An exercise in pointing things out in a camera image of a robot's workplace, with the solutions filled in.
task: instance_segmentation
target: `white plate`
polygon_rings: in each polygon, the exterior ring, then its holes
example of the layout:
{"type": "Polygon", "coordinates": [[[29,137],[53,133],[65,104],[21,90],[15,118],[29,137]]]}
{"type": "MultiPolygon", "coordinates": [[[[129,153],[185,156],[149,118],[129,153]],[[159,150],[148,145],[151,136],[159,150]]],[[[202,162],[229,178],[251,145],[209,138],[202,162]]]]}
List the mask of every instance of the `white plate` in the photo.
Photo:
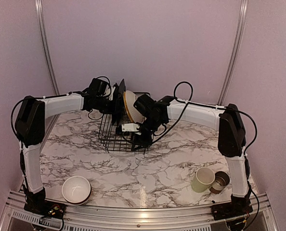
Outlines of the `white plate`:
{"type": "Polygon", "coordinates": [[[124,92],[124,104],[126,112],[132,123],[142,123],[144,121],[144,116],[133,106],[137,99],[138,96],[132,91],[127,90],[124,92]]]}
{"type": "Polygon", "coordinates": [[[91,194],[91,184],[82,176],[68,178],[62,186],[62,194],[70,203],[80,204],[91,194]]]}

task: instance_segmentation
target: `lavender wall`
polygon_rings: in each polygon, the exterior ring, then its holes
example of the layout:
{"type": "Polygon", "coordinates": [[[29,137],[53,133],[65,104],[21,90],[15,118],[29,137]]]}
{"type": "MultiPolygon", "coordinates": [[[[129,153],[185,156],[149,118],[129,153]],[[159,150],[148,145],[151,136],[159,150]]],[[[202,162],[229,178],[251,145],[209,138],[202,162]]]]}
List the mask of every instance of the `lavender wall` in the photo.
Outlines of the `lavender wall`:
{"type": "MultiPolygon", "coordinates": [[[[251,170],[286,231],[286,0],[250,0],[247,24],[226,103],[253,115],[258,140],[251,170]]],[[[247,131],[252,130],[250,123],[247,131]]],[[[249,132],[248,140],[253,136],[249,132]]]]}
{"type": "MultiPolygon", "coordinates": [[[[156,99],[190,81],[194,100],[216,103],[233,48],[239,0],[44,1],[61,92],[91,79],[125,78],[156,99]]],[[[179,92],[188,98],[189,92],[179,92]]]]}
{"type": "Polygon", "coordinates": [[[0,0],[0,215],[9,190],[17,187],[21,178],[10,113],[28,94],[52,94],[35,1],[0,0]]]}

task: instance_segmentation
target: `white marble table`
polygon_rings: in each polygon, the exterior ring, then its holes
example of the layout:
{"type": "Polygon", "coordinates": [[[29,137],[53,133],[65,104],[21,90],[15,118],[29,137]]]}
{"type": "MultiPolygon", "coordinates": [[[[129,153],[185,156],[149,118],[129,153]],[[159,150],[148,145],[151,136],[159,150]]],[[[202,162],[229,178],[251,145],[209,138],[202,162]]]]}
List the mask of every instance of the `white marble table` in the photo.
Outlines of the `white marble table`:
{"type": "MultiPolygon", "coordinates": [[[[47,198],[65,201],[63,182],[80,175],[92,186],[88,205],[163,208],[230,200],[231,185],[220,194],[209,190],[196,193],[191,188],[200,167],[228,172],[217,149],[217,132],[180,121],[145,154],[108,153],[98,140],[100,121],[91,121],[87,114],[80,111],[60,115],[47,139],[40,157],[47,198]]],[[[257,193],[252,178],[250,183],[257,193]]]]}

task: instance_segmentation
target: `black cable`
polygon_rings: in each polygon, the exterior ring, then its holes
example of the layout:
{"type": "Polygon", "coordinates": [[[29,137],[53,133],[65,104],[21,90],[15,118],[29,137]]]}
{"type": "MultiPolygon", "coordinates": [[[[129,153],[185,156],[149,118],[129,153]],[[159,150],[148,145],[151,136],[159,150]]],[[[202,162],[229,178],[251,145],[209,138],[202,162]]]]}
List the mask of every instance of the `black cable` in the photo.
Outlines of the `black cable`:
{"type": "MultiPolygon", "coordinates": [[[[183,83],[188,84],[188,85],[190,86],[190,88],[191,88],[191,95],[190,95],[190,97],[189,97],[189,100],[191,100],[191,99],[192,99],[192,96],[193,96],[193,86],[191,85],[191,83],[189,83],[189,82],[187,82],[187,81],[179,82],[179,83],[175,86],[174,92],[173,92],[173,97],[174,97],[174,99],[175,99],[177,102],[179,102],[179,103],[187,103],[187,102],[185,102],[185,101],[179,100],[179,99],[176,97],[176,90],[177,90],[177,88],[178,88],[181,84],[183,84],[183,83]]],[[[225,108],[216,107],[216,106],[213,106],[213,105],[206,105],[206,104],[193,103],[193,102],[188,102],[188,103],[191,104],[191,105],[196,105],[196,106],[200,106],[200,107],[207,107],[207,108],[212,108],[212,109],[225,110],[225,108]]]]}
{"type": "Polygon", "coordinates": [[[98,118],[98,119],[93,119],[93,118],[90,117],[90,114],[91,114],[92,112],[93,112],[93,109],[92,109],[92,110],[88,113],[88,115],[87,115],[87,117],[88,117],[89,119],[91,119],[91,120],[95,120],[95,121],[96,121],[96,120],[100,120],[100,119],[102,119],[103,116],[104,116],[104,115],[102,115],[102,116],[101,116],[100,118],[98,118]]]}
{"type": "Polygon", "coordinates": [[[185,103],[184,101],[180,101],[180,100],[176,97],[176,90],[177,90],[177,88],[178,88],[181,84],[183,84],[183,83],[188,84],[188,86],[190,86],[190,88],[191,88],[191,94],[190,94],[190,97],[189,97],[189,101],[192,99],[192,96],[193,96],[193,87],[192,87],[191,83],[189,83],[189,82],[187,82],[187,81],[179,82],[179,83],[175,86],[174,92],[173,92],[173,97],[174,97],[174,99],[175,99],[177,102],[179,102],[179,103],[185,103]]]}
{"type": "Polygon", "coordinates": [[[107,96],[103,96],[104,98],[108,98],[111,93],[112,93],[112,88],[111,88],[111,82],[110,82],[110,79],[107,77],[107,76],[99,76],[97,78],[105,78],[106,80],[108,80],[108,84],[109,84],[109,89],[110,89],[110,94],[108,94],[107,96]]]}
{"type": "Polygon", "coordinates": [[[62,227],[59,229],[59,231],[62,231],[63,230],[63,228],[64,228],[64,219],[62,218],[62,227]]]}
{"type": "Polygon", "coordinates": [[[168,129],[162,136],[160,136],[158,139],[156,139],[155,141],[153,141],[150,145],[152,145],[152,144],[158,142],[158,141],[159,141],[160,139],[162,139],[165,135],[167,135],[168,132],[171,131],[173,127],[175,127],[175,125],[176,125],[176,124],[180,121],[180,119],[182,118],[182,115],[183,115],[183,113],[185,112],[185,110],[186,110],[186,108],[187,108],[188,105],[189,105],[189,103],[186,103],[185,107],[183,108],[183,110],[182,110],[182,112],[181,112],[181,114],[180,114],[180,117],[178,117],[178,119],[175,121],[175,123],[172,124],[172,126],[169,127],[169,129],[168,129]]]}
{"type": "Polygon", "coordinates": [[[251,192],[253,193],[253,195],[255,196],[255,198],[257,199],[258,202],[258,210],[253,218],[253,220],[244,228],[244,230],[248,229],[250,225],[252,225],[252,223],[254,222],[254,220],[258,217],[259,212],[260,212],[260,201],[258,199],[258,196],[253,192],[253,190],[251,189],[251,192]]]}
{"type": "Polygon", "coordinates": [[[25,100],[43,100],[43,99],[51,99],[51,98],[58,98],[58,97],[63,97],[63,96],[67,96],[67,95],[71,95],[72,92],[68,93],[68,94],[64,94],[64,95],[54,95],[54,96],[48,96],[48,97],[36,97],[36,98],[28,98],[28,99],[21,99],[19,102],[17,102],[15,104],[15,106],[13,107],[12,109],[12,112],[11,112],[11,115],[10,115],[10,124],[11,124],[11,127],[12,127],[12,130],[13,130],[13,133],[14,135],[17,137],[17,139],[19,139],[19,136],[16,132],[16,130],[14,129],[14,125],[13,125],[13,114],[14,114],[14,111],[16,110],[17,106],[22,103],[23,101],[25,100]]]}
{"type": "Polygon", "coordinates": [[[84,89],[82,92],[83,92],[83,93],[86,93],[88,89],[89,89],[89,88],[86,88],[86,89],[84,89]]]}
{"type": "Polygon", "coordinates": [[[249,114],[247,114],[247,113],[245,113],[245,112],[243,112],[243,111],[235,110],[235,109],[230,108],[230,107],[225,107],[225,108],[230,109],[230,110],[233,110],[233,111],[235,111],[235,112],[238,112],[238,113],[240,113],[240,114],[243,114],[243,115],[247,116],[247,117],[252,121],[252,123],[253,123],[254,129],[255,129],[255,135],[254,135],[253,140],[252,140],[252,141],[246,146],[246,148],[244,149],[244,155],[246,155],[246,150],[247,150],[247,149],[254,143],[254,141],[257,139],[257,136],[258,136],[258,128],[257,128],[257,125],[256,125],[254,119],[253,119],[249,114]]]}
{"type": "Polygon", "coordinates": [[[132,144],[132,145],[137,145],[137,144],[135,144],[135,143],[130,142],[129,140],[127,140],[126,137],[124,137],[124,133],[123,133],[123,132],[122,132],[122,138],[123,138],[126,142],[128,142],[128,143],[130,143],[130,144],[132,144]]]}
{"type": "Polygon", "coordinates": [[[160,134],[158,134],[158,135],[156,135],[155,133],[154,133],[154,136],[161,136],[163,133],[165,133],[166,132],[166,130],[167,130],[167,126],[165,125],[165,124],[162,124],[162,126],[164,127],[164,131],[163,132],[161,132],[160,134]]]}

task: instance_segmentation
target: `wire basket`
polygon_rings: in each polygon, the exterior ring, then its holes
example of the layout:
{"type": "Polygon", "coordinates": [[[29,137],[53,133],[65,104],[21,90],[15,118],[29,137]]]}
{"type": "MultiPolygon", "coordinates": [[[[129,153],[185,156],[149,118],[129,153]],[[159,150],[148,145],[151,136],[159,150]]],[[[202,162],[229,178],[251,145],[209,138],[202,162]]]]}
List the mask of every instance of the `wire basket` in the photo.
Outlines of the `wire basket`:
{"type": "MultiPolygon", "coordinates": [[[[148,94],[147,92],[134,92],[138,96],[148,94]]],[[[146,148],[138,148],[137,145],[132,144],[134,140],[133,132],[124,132],[122,135],[121,125],[131,123],[126,109],[123,110],[121,119],[112,124],[112,115],[106,114],[102,117],[99,127],[99,140],[107,151],[117,152],[144,152],[146,148]]]]}

